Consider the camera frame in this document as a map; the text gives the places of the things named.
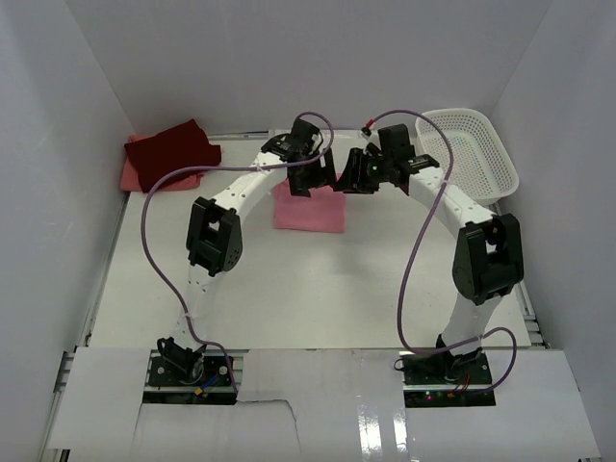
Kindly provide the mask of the pink t shirt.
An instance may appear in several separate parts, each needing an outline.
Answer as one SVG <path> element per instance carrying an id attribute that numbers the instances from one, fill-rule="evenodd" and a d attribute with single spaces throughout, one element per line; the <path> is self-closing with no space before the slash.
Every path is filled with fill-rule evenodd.
<path id="1" fill-rule="evenodd" d="M 346 231 L 347 198 L 330 187 L 311 191 L 310 197 L 291 195 L 287 182 L 272 193 L 275 229 L 342 234 Z"/>

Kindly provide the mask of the white perforated plastic basket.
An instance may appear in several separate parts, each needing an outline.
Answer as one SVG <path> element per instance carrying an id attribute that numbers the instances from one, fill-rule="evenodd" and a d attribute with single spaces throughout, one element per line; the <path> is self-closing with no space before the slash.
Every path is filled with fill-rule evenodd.
<path id="1" fill-rule="evenodd" d="M 519 175 L 489 118 L 467 108 L 425 112 L 415 120 L 418 149 L 442 168 L 450 182 L 482 206 L 513 194 Z"/>

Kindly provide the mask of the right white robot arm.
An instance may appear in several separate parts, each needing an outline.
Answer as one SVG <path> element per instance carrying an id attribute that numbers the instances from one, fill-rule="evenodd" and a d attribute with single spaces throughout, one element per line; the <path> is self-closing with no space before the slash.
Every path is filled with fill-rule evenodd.
<path id="1" fill-rule="evenodd" d="M 382 128 L 377 139 L 349 151 L 334 189 L 373 194 L 389 183 L 428 209 L 455 238 L 452 279 L 457 297 L 449 322 L 432 349 L 404 342 L 415 360 L 434 367 L 448 384 L 466 376 L 491 333 L 487 324 L 524 276 L 521 228 L 511 214 L 495 215 L 449 181 L 450 169 L 419 155 L 405 125 Z"/>

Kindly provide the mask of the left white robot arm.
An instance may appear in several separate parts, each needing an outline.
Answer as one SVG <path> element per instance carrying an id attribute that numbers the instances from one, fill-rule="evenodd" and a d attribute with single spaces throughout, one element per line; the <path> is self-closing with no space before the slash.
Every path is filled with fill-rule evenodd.
<path id="1" fill-rule="evenodd" d="M 190 266 L 204 270 L 193 282 L 198 290 L 206 292 L 219 273 L 228 272 L 237 265 L 243 252 L 242 222 L 277 185 L 288 181 L 291 194 L 303 197 L 308 197 L 312 189 L 334 185 L 336 174 L 331 146 L 322 143 L 321 129 L 299 115 L 291 131 L 269 139 L 250 166 L 215 168 L 219 171 L 241 171 L 243 175 L 213 198 L 199 197 L 192 205 L 186 249 Z M 185 385 L 199 382 L 204 373 L 206 348 L 216 347 L 222 353 L 230 384 L 235 386 L 232 362 L 226 349 L 197 335 L 189 304 L 154 262 L 146 242 L 146 215 L 159 186 L 180 173 L 207 169 L 206 166 L 183 167 L 164 176 L 153 186 L 141 212 L 141 244 L 151 267 L 180 302 L 182 318 L 178 322 L 178 330 L 183 335 L 190 335 L 194 343 L 194 347 L 183 348 L 175 344 L 172 337 L 157 341 L 157 349 L 170 364 L 170 372 Z"/>

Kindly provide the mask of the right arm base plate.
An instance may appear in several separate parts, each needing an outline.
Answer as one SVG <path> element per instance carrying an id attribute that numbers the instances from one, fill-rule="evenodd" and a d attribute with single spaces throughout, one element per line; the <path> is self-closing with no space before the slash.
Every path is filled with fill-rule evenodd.
<path id="1" fill-rule="evenodd" d="M 492 374 L 486 354 L 447 372 L 438 356 L 401 355 L 394 370 L 402 373 L 404 404 L 407 409 L 494 407 Z"/>

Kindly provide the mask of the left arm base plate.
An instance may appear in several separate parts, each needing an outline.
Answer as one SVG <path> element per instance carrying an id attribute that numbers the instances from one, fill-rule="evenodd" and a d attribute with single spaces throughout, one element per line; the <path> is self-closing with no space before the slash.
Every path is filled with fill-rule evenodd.
<path id="1" fill-rule="evenodd" d="M 142 402 L 175 405 L 234 405 L 230 366 L 217 348 L 178 346 L 172 337 L 157 341 L 150 355 Z"/>

